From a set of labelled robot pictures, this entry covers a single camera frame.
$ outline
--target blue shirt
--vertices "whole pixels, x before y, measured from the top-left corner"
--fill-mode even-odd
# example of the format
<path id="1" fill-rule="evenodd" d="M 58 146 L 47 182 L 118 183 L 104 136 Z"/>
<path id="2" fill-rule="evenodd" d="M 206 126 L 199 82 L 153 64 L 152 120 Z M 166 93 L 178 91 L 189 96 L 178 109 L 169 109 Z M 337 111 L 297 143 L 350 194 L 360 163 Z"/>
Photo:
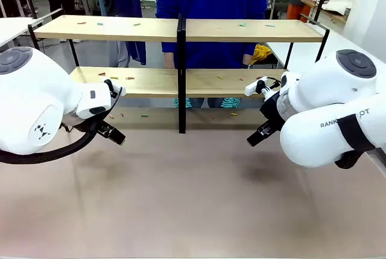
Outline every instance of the blue shirt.
<path id="1" fill-rule="evenodd" d="M 157 0 L 158 18 L 263 19 L 267 0 Z M 255 43 L 187 43 L 187 68 L 241 68 L 244 54 L 253 55 Z M 175 43 L 163 43 L 165 53 L 176 52 Z"/>

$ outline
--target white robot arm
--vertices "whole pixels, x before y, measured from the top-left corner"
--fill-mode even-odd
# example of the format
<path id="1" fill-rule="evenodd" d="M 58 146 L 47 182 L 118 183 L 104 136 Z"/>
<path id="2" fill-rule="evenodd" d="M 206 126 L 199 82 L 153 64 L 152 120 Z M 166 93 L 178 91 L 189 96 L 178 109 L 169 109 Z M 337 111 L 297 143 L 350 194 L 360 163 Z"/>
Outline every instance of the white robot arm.
<path id="1" fill-rule="evenodd" d="M 81 131 L 87 132 L 86 124 L 98 119 L 102 127 L 102 116 L 106 117 L 111 110 L 112 98 L 116 99 L 119 92 L 124 95 L 124 88 L 110 80 L 93 84 L 72 81 L 56 62 L 32 48 L 17 47 L 1 53 L 3 160 L 13 160 L 15 155 L 22 159 L 23 155 L 39 152 L 53 139 L 62 123 L 75 128 L 81 126 Z M 122 144 L 124 136 L 113 127 L 107 130 L 107 125 L 103 123 L 104 130 L 110 131 L 104 133 L 105 136 Z"/>
<path id="2" fill-rule="evenodd" d="M 379 130 L 385 97 L 376 95 L 376 68 L 364 54 L 342 50 L 303 75 L 286 72 L 280 92 L 259 81 L 254 85 L 268 97 L 261 108 L 268 121 L 248 138 L 252 146 L 279 130 L 283 151 L 296 164 L 350 168 L 386 141 Z"/>

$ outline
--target black strap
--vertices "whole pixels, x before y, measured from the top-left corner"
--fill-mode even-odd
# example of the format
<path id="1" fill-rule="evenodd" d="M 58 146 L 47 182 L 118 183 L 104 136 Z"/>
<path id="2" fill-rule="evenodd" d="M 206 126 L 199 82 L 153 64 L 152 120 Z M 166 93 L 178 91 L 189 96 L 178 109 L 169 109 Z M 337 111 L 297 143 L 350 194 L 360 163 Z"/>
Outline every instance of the black strap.
<path id="1" fill-rule="evenodd" d="M 339 118 L 338 125 L 344 139 L 357 152 L 363 153 L 375 149 L 375 146 L 363 133 L 355 114 Z"/>
<path id="2" fill-rule="evenodd" d="M 33 153 L 32 155 L 15 155 L 14 153 L 5 152 L 0 150 L 0 162 L 5 164 L 42 164 L 48 161 L 54 161 L 59 158 L 64 158 L 67 155 L 71 155 L 93 140 L 98 133 L 98 123 L 95 120 L 89 131 L 86 132 L 78 141 L 62 147 L 60 149 L 52 150 L 50 152 Z"/>

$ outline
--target jeans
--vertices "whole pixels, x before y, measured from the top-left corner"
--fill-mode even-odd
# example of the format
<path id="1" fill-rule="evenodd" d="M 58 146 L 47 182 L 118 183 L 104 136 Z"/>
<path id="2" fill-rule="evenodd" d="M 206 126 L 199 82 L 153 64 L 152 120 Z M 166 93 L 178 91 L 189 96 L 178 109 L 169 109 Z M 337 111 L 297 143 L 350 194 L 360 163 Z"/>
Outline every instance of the jeans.
<path id="1" fill-rule="evenodd" d="M 190 102 L 193 108 L 201 108 L 204 104 L 205 98 L 190 98 Z M 208 98 L 207 104 L 210 108 L 221 108 L 224 98 Z"/>

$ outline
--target black divider post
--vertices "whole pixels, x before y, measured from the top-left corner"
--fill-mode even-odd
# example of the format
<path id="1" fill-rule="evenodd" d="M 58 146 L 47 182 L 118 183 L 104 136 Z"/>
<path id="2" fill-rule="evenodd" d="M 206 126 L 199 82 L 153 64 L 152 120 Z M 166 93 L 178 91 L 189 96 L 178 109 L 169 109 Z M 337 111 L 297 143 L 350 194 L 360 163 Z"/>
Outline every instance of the black divider post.
<path id="1" fill-rule="evenodd" d="M 179 84 L 179 132 L 186 132 L 186 18 L 179 14 L 177 27 L 177 57 L 179 68 L 177 70 Z"/>
<path id="2" fill-rule="evenodd" d="M 319 18 L 319 15 L 320 15 L 320 12 L 321 12 L 321 6 L 324 4 L 324 0 L 320 0 L 319 1 L 319 4 L 318 4 L 318 8 L 316 9 L 316 14 L 315 14 L 315 17 L 314 17 L 314 20 L 317 22 L 318 21 L 318 18 Z"/>
<path id="3" fill-rule="evenodd" d="M 313 19 L 309 18 L 308 16 L 306 16 L 305 14 L 300 14 L 301 16 L 303 16 L 304 18 L 306 18 L 311 24 L 313 25 L 317 25 L 318 27 L 322 28 L 325 30 L 324 32 L 324 36 L 323 36 L 323 40 L 321 41 L 321 45 L 320 45 L 320 48 L 319 48 L 319 52 L 318 52 L 318 55 L 316 56 L 316 61 L 319 61 L 320 58 L 321 58 L 321 55 L 323 54 L 323 50 L 324 50 L 324 47 L 326 46 L 326 42 L 327 42 L 327 39 L 330 35 L 330 29 L 329 28 L 326 28 L 324 25 L 322 25 L 321 23 L 317 22 L 317 21 L 314 21 Z"/>
<path id="4" fill-rule="evenodd" d="M 292 53 L 292 48 L 293 47 L 294 47 L 294 43 L 290 43 L 288 54 L 287 54 L 287 59 L 285 61 L 285 65 L 284 65 L 284 70 L 287 70 L 288 63 L 290 62 L 289 60 L 290 60 L 290 57 L 291 57 L 291 53 Z"/>

